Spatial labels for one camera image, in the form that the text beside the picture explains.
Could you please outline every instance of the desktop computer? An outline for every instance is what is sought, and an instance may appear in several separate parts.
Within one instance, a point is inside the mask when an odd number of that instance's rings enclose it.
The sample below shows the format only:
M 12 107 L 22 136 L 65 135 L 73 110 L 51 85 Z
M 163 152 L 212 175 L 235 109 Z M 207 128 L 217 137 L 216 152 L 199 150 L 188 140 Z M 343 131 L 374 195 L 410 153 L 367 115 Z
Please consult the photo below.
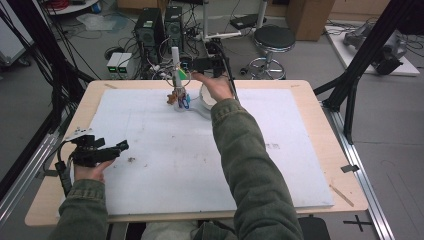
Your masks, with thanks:
M 168 53 L 172 47 L 184 51 L 183 9 L 180 6 L 168 6 L 165 12 L 165 30 L 168 39 Z
M 136 40 L 140 51 L 149 57 L 149 61 L 160 63 L 165 50 L 165 30 L 162 14 L 159 8 L 144 8 L 141 10 L 138 21 L 134 27 Z

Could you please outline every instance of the stool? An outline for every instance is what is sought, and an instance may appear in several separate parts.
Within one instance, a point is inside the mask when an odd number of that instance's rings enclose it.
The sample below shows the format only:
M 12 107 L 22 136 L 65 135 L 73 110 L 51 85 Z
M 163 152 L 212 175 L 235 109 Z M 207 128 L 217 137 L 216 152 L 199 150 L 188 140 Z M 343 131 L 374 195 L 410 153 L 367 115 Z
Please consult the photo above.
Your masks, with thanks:
M 255 31 L 254 41 L 256 46 L 265 51 L 266 56 L 251 61 L 240 70 L 240 74 L 250 71 L 254 79 L 286 79 L 284 67 L 272 59 L 272 54 L 287 52 L 294 47 L 296 39 L 293 32 L 278 26 L 264 26 Z

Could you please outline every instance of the floor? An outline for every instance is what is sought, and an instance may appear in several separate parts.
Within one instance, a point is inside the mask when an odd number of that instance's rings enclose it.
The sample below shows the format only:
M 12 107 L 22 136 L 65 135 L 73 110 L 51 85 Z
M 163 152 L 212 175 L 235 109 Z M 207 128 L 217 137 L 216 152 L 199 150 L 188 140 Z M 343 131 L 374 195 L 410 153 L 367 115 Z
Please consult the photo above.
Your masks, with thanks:
M 64 27 L 74 33 L 70 41 L 96 74 L 108 79 L 104 52 L 109 47 L 123 45 L 125 38 L 131 37 L 134 23 L 116 15 L 119 24 L 115 30 L 88 32 L 76 25 L 76 16 L 61 19 Z M 210 31 L 222 32 L 227 21 L 228 17 L 211 20 Z M 285 25 L 283 19 L 277 18 L 269 18 L 269 23 Z M 248 78 L 238 72 L 259 56 L 251 37 L 223 40 L 223 45 L 235 78 Z M 423 49 L 415 51 L 424 54 Z M 422 56 L 408 52 L 406 57 L 422 72 Z M 292 51 L 276 54 L 275 58 L 284 65 L 287 79 L 307 80 L 313 88 L 344 71 L 327 36 L 321 36 L 317 42 L 299 41 Z M 92 74 L 78 57 L 77 62 L 82 71 Z M 51 88 L 35 64 L 30 67 L 14 65 L 0 72 L 0 76 L 0 151 L 3 153 L 0 177 L 3 178 L 49 113 Z M 396 239 L 424 239 L 423 92 L 423 74 L 417 77 L 364 74 L 358 85 L 353 141 Z M 323 93 L 318 99 L 324 100 L 328 95 L 328 92 Z M 40 179 L 32 181 L 18 207 L 0 229 L 0 239 L 45 239 L 48 236 L 51 228 L 32 228 L 24 223 L 40 184 Z M 316 216 L 326 220 L 332 239 L 377 239 L 372 226 L 364 225 L 361 231 L 358 225 L 343 223 L 355 221 L 355 215 L 361 221 L 370 221 L 367 212 Z

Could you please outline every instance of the black metal pole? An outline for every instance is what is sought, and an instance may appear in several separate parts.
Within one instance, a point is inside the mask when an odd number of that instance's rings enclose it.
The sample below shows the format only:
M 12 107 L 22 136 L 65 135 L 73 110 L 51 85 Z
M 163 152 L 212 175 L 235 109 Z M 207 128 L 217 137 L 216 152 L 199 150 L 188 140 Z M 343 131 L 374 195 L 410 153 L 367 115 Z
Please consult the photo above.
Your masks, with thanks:
M 396 27 L 411 13 L 415 1 L 391 0 L 346 71 L 337 79 L 314 90 L 318 95 L 334 88 L 330 97 L 323 101 L 324 107 L 332 111 L 338 111 L 348 97 L 343 131 L 350 144 L 353 144 L 352 124 L 358 82 Z

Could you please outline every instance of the person's arm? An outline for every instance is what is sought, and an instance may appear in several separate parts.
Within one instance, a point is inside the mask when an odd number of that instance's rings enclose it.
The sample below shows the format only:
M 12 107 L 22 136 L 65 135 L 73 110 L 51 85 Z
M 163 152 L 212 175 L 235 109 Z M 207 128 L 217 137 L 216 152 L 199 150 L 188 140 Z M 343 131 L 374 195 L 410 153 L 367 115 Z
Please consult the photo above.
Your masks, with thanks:
M 60 220 L 49 240 L 106 239 L 108 213 L 103 170 L 112 162 L 95 168 L 75 165 L 74 185 L 59 208 Z
M 225 76 L 192 74 L 217 104 L 211 110 L 213 134 L 224 175 L 237 205 L 239 239 L 303 239 L 291 196 L 281 172 L 266 152 L 255 119 L 232 98 Z

